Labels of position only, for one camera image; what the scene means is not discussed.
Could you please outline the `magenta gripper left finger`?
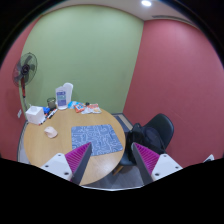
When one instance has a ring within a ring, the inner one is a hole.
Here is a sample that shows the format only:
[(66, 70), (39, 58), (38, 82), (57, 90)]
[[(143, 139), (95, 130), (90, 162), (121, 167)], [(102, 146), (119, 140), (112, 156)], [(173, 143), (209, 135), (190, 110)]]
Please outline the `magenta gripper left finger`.
[(41, 168), (65, 180), (79, 185), (92, 154), (92, 144), (79, 146), (67, 154), (57, 153)]

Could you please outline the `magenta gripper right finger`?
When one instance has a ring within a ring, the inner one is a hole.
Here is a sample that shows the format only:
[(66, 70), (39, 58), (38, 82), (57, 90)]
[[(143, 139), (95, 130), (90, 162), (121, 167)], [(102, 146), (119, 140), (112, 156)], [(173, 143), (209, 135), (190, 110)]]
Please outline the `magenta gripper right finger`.
[(182, 169), (168, 154), (159, 155), (138, 143), (133, 143), (131, 149), (144, 185), (148, 185)]

